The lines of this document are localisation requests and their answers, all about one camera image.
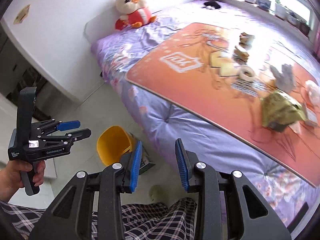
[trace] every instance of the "purple bedsheet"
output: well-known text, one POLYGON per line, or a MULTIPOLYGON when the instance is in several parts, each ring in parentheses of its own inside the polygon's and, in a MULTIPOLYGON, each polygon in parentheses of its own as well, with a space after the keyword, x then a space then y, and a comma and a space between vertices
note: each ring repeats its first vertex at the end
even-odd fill
POLYGON ((289 225, 302 205, 315 203, 318 188, 289 172, 273 160, 224 131, 130 84, 124 74, 162 41, 192 22, 238 28, 264 35, 266 41, 306 68, 320 83, 319 64, 311 53, 290 35, 265 20, 236 7, 220 3, 220 10, 201 8, 195 1, 158 13, 156 22, 139 29, 126 28, 92 45, 103 77, 119 94, 129 113, 144 129, 154 148, 174 168, 174 142, 181 138, 186 150, 197 153, 217 171, 242 171, 289 225))

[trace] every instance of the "red plush toy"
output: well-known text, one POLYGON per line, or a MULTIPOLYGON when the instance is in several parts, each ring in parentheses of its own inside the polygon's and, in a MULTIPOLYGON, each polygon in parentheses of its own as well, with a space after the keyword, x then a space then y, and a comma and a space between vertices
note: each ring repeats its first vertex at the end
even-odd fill
POLYGON ((140 28, 156 20, 152 16, 146 0, 116 0, 116 8, 123 15, 117 20, 115 28, 123 30, 127 25, 140 28))

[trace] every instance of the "plaid pants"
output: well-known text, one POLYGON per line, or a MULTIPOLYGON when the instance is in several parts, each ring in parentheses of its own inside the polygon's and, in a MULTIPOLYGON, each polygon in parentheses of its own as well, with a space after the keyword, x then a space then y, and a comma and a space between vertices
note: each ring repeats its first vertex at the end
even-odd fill
MULTIPOLYGON (((26 208, 0 201, 8 219, 24 238, 28 236, 45 209, 26 208)), ((167 208, 161 203, 128 204, 121 207, 126 240, 193 240, 196 203, 183 198, 167 208)), ((92 214, 92 240, 98 238, 98 213, 92 214)))

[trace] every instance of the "hand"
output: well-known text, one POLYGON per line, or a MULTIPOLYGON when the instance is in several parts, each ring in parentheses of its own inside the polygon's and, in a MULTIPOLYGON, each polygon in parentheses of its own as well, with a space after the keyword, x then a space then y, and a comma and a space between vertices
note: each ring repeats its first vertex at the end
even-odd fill
MULTIPOLYGON (((44 179, 45 162, 40 161, 36 167, 37 173, 33 177, 35 186, 43 184, 44 179)), ((4 172, 4 183, 9 188, 23 188, 23 184, 20 177, 20 171, 31 171, 32 165, 22 160, 9 161, 7 166, 2 170, 4 172)))
MULTIPOLYGON (((37 173, 33 177, 35 186, 44 182, 45 162, 40 161, 36 167, 37 173)), ((20 171, 31 171, 32 165, 22 160, 9 161, 7 166, 0 170, 0 200, 8 202, 19 188, 23 188, 20 171)))

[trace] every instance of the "metal screw cap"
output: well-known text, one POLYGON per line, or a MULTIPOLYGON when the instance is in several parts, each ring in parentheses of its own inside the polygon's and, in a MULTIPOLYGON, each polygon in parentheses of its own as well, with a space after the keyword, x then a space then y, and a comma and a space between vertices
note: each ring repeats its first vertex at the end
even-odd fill
POLYGON ((242 177, 242 173, 241 173, 241 171, 234 171, 233 172, 233 176, 235 176, 236 178, 241 178, 242 177))
POLYGON ((121 163, 114 163, 112 165, 112 168, 114 168, 115 170, 119 170, 119 169, 121 169, 121 167, 122 167, 121 163))
POLYGON ((77 177, 78 178, 83 178, 85 176, 85 172, 84 171, 79 171, 78 173, 77 173, 77 177))
POLYGON ((199 169, 204 169, 206 167, 205 163, 197 163, 196 166, 199 168, 199 169))

